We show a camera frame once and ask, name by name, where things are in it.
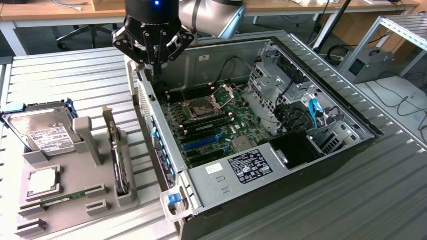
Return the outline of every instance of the warning label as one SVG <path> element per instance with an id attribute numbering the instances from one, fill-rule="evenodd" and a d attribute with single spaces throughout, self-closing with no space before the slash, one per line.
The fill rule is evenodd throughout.
<path id="1" fill-rule="evenodd" d="M 228 160 L 240 183 L 247 184 L 271 174 L 271 169 L 259 150 L 251 151 Z"/>
<path id="2" fill-rule="evenodd" d="M 43 153 L 73 147 L 72 138 L 63 126 L 28 132 L 28 135 Z"/>

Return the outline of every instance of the hard drive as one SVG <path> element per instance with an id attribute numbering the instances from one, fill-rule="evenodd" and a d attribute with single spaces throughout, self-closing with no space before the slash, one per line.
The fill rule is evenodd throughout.
<path id="1" fill-rule="evenodd" d="M 1 121 L 13 131 L 29 152 L 41 151 L 47 156 L 69 153 L 81 142 L 73 132 L 77 117 L 72 101 L 43 104 L 8 104 L 1 110 Z"/>

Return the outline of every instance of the motherboard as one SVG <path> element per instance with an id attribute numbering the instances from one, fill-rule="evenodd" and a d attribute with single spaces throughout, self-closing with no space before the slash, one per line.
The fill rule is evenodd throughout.
<path id="1" fill-rule="evenodd" d="M 183 99 L 161 104 L 161 110 L 189 168 L 254 148 L 270 137 L 236 85 L 223 84 L 212 94 Z"/>

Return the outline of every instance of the gray holder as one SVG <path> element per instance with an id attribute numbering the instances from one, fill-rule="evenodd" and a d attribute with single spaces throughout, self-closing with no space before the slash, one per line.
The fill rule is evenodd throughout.
<path id="1" fill-rule="evenodd" d="M 15 234 L 25 240 L 40 238 L 139 205 L 127 133 L 120 131 L 129 194 L 117 196 L 108 134 L 92 136 L 89 117 L 76 118 L 73 129 L 84 140 L 73 145 L 73 152 L 51 157 L 40 151 L 23 154 L 29 166 L 25 164 L 23 169 L 20 209 L 16 215 L 19 227 Z M 59 179 L 56 190 L 60 191 L 37 194 L 40 197 L 36 195 L 28 197 L 29 173 L 49 168 L 56 168 L 56 179 Z M 43 200 L 81 191 L 85 192 L 80 198 L 43 207 Z"/>

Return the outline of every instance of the blue pcie slot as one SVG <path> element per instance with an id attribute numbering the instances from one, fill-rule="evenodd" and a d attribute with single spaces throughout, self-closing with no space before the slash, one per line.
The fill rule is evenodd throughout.
<path id="1" fill-rule="evenodd" d="M 211 136 L 208 138 L 204 138 L 203 140 L 200 141 L 196 141 L 193 143 L 189 143 L 189 144 L 185 144 L 184 145 L 184 151 L 188 151 L 191 149 L 195 149 L 195 148 L 199 148 L 199 147 L 203 147 L 204 145 L 208 145 L 208 144 L 215 144 L 220 141 L 220 137 L 223 135 L 223 132 L 220 132 L 220 134 L 215 135 L 215 136 Z"/>

